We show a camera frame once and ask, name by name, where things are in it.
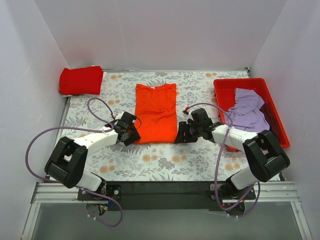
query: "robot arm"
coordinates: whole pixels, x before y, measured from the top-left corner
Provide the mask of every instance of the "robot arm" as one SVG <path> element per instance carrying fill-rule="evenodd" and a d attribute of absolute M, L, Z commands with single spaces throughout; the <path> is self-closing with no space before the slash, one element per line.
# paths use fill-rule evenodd
<path fill-rule="evenodd" d="M 188 118 L 187 122 L 179 122 L 174 143 L 194 143 L 198 137 L 213 143 L 223 142 L 229 127 L 221 122 L 213 123 L 203 108 L 193 111 Z M 225 144 L 243 151 L 249 163 L 249 167 L 226 180 L 230 194 L 258 181 L 267 182 L 290 165 L 288 156 L 273 133 L 268 130 L 255 133 L 231 128 Z"/>
<path fill-rule="evenodd" d="M 44 171 L 67 188 L 80 187 L 96 192 L 101 188 L 103 179 L 85 170 L 87 157 L 95 152 L 117 143 L 128 146 L 140 139 L 134 126 L 137 117 L 128 113 L 120 113 L 109 125 L 101 129 L 101 133 L 70 139 L 62 137 L 55 146 Z"/>

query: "red tray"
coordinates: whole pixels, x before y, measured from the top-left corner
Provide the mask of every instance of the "red tray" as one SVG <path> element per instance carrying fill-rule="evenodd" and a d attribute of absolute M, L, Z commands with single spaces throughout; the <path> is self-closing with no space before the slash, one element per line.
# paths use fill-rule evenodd
<path fill-rule="evenodd" d="M 241 78 L 241 79 L 216 79 L 213 82 L 214 85 L 214 95 L 216 97 L 217 105 L 225 111 L 235 105 L 235 90 L 240 89 L 250 89 L 254 90 L 266 104 L 269 106 L 270 113 L 275 116 L 278 123 L 278 128 L 280 129 L 279 143 L 282 148 L 287 148 L 290 146 L 287 134 L 281 123 L 280 117 L 278 115 L 277 109 L 275 107 L 274 101 L 271 98 L 269 90 L 267 88 L 265 80 L 262 78 Z M 219 110 L 219 115 L 221 121 L 226 123 L 225 115 L 221 110 Z M 236 151 L 235 148 L 227 146 L 228 151 Z"/>

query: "folded orange shirt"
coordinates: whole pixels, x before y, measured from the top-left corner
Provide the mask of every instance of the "folded orange shirt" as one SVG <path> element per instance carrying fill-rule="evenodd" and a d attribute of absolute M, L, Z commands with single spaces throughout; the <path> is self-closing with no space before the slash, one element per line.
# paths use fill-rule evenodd
<path fill-rule="evenodd" d="M 177 85 L 155 88 L 137 84 L 135 115 L 141 120 L 135 127 L 141 139 L 135 144 L 174 143 L 177 136 Z"/>

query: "floral tablecloth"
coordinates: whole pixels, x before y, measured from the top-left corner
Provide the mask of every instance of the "floral tablecloth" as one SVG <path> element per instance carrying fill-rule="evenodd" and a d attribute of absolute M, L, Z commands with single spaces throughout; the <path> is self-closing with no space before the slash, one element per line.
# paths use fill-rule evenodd
<path fill-rule="evenodd" d="M 205 72 L 119 72 L 107 73 L 102 81 L 100 98 L 113 109 L 115 115 L 122 111 L 135 113 L 136 84 L 150 87 L 176 83 L 176 111 L 178 121 L 185 121 L 182 111 L 199 102 L 216 104 L 214 79 L 247 78 L 246 71 Z M 87 110 L 92 96 L 73 96 L 66 116 L 65 126 L 101 129 L 103 123 Z M 206 109 L 213 122 L 219 121 L 218 111 Z M 111 120 L 108 109 L 99 101 L 91 102 L 92 110 L 101 118 Z M 61 136 L 76 138 L 87 132 L 64 130 Z M 204 139 L 187 144 L 143 144 L 125 147 L 120 144 L 106 147 L 88 157 L 85 169 L 107 181 L 211 181 L 214 179 L 220 146 Z M 248 166 L 243 152 L 224 149 L 219 166 L 218 180 Z"/>

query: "red cloth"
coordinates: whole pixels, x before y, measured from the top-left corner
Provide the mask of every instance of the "red cloth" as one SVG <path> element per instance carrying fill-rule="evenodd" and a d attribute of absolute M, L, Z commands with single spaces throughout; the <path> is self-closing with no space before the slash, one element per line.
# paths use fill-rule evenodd
<path fill-rule="evenodd" d="M 137 84 L 135 89 L 135 122 L 141 139 L 135 144 L 174 143 L 177 137 L 176 84 L 155 88 Z"/>
<path fill-rule="evenodd" d="M 60 75 L 59 93 L 63 95 L 100 94 L 104 72 L 100 66 L 65 68 Z"/>

